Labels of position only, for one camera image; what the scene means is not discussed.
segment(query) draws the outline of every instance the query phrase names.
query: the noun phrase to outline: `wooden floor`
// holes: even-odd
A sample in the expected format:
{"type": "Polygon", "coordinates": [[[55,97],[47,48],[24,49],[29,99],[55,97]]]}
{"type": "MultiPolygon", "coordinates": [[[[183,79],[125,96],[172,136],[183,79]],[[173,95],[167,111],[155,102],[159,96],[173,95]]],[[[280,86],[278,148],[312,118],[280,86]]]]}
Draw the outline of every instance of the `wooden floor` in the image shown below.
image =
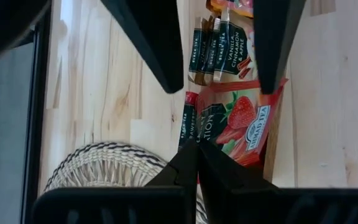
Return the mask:
{"type": "MultiPolygon", "coordinates": [[[[204,0],[177,3],[186,66],[193,18],[208,12],[204,0]]],[[[287,76],[273,182],[358,187],[358,1],[308,0],[287,76]]],[[[163,92],[98,0],[54,0],[40,190],[68,153],[93,141],[129,141],[169,160],[183,100],[183,90],[163,92]]]]}

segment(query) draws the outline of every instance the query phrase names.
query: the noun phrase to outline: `white label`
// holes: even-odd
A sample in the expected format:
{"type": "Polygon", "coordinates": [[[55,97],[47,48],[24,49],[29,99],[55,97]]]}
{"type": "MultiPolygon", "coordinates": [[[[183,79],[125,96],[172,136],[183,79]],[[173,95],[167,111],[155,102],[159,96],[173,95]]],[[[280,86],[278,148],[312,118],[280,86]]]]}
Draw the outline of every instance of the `white label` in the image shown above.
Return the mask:
{"type": "Polygon", "coordinates": [[[267,122],[267,118],[269,118],[270,106],[261,106],[258,108],[258,115],[253,121],[247,130],[246,141],[247,151],[253,150],[258,147],[260,138],[264,133],[265,125],[267,122]]]}

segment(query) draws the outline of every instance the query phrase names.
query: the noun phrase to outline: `wicker basket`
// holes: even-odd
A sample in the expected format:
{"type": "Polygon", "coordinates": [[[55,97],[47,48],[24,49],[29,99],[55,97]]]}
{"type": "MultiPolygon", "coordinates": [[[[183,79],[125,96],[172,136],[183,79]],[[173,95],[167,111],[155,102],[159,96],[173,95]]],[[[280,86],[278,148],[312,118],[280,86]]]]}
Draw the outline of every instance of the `wicker basket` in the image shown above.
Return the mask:
{"type": "MultiPolygon", "coordinates": [[[[167,163],[140,147],[99,142],[77,149],[54,170],[45,192],[61,187],[141,187],[167,163]]],[[[196,201],[196,223],[207,223],[204,203],[196,201]]]]}

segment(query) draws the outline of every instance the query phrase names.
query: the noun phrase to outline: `black frame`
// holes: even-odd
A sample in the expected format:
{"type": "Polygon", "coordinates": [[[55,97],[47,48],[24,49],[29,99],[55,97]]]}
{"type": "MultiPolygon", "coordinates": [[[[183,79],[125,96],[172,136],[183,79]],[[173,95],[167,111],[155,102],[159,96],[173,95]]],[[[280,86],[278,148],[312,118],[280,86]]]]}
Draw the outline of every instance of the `black frame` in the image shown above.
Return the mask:
{"type": "Polygon", "coordinates": [[[32,206],[38,198],[51,13],[51,3],[49,3],[34,33],[34,61],[29,97],[21,223],[30,223],[32,206]]]}

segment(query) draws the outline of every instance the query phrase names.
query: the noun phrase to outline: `ahmad tea logo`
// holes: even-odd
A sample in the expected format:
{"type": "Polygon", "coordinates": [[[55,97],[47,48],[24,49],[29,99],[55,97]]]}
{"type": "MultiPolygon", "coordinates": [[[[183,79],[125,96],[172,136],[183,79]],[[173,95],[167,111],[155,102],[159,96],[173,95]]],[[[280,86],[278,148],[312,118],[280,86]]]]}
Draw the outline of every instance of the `ahmad tea logo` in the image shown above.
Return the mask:
{"type": "Polygon", "coordinates": [[[248,142],[247,151],[253,150],[258,147],[260,138],[265,129],[267,118],[269,117],[270,105],[261,106],[258,108],[258,115],[256,120],[248,127],[246,134],[246,141],[248,142]]]}

